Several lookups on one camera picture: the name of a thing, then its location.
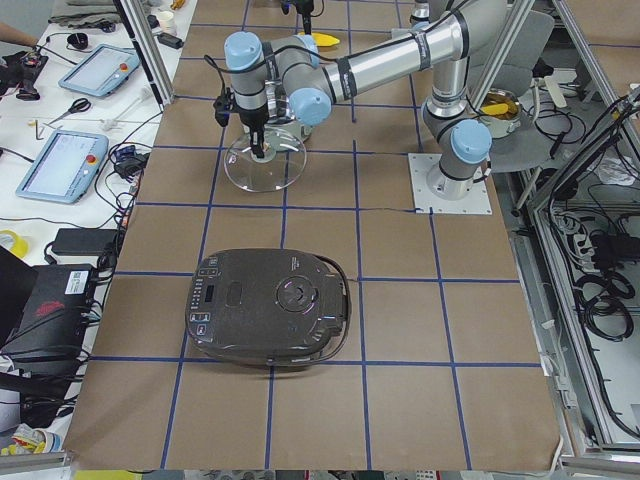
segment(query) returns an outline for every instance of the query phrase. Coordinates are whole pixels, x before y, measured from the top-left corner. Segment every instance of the folded cloth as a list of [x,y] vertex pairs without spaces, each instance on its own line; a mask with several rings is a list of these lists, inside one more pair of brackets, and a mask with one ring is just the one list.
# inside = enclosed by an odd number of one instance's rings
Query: folded cloth
[[[141,0],[140,3],[145,14],[149,14],[151,10],[149,0]],[[55,0],[49,19],[49,23],[59,23],[70,28],[91,28],[103,22],[119,23],[120,21],[113,0]]]

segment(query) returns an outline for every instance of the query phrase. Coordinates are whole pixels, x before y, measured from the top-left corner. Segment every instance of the white robotic arm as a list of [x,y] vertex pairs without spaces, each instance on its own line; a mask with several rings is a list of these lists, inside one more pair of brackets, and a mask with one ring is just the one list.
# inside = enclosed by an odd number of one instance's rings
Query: white robotic arm
[[230,35],[225,57],[235,111],[249,127],[253,154],[263,156],[264,125],[269,118],[267,80],[279,79],[296,118],[315,126],[329,117],[335,103],[433,68],[433,89],[423,117],[444,151],[439,170],[444,183],[450,184],[443,189],[439,181],[436,193],[451,199],[461,196],[491,147],[486,128],[475,120],[464,120],[467,57],[495,37],[504,23],[507,0],[429,0],[428,9],[424,3],[417,2],[416,8],[428,10],[437,21],[416,23],[401,37],[327,65],[319,65],[310,36],[262,43],[253,33]]

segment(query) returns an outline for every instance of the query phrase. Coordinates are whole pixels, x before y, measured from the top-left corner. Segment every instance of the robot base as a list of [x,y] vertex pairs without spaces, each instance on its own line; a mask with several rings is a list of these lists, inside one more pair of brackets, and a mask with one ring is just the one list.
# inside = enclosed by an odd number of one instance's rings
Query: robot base
[[[440,161],[440,155],[410,153],[409,170],[413,189],[413,204],[418,213],[448,213],[461,215],[491,215],[491,203],[484,182],[474,183],[469,193],[460,200],[439,197],[427,185],[427,173]],[[480,178],[480,169],[474,178]]]

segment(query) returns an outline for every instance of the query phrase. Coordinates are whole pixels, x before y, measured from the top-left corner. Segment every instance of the yellow tape roll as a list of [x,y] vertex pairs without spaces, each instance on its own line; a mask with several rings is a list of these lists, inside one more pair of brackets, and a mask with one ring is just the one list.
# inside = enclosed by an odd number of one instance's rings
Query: yellow tape roll
[[29,251],[27,241],[11,230],[0,230],[0,247],[4,247],[18,258],[24,258]]

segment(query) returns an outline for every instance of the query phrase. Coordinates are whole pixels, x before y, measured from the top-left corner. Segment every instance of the tablet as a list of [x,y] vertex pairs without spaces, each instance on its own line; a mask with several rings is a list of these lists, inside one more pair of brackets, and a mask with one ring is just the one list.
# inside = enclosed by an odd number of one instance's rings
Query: tablet
[[101,44],[62,77],[58,85],[74,92],[104,97],[122,85],[138,66],[140,59],[135,50]]
[[19,197],[74,203],[87,191],[107,156],[109,139],[56,130],[16,190]]

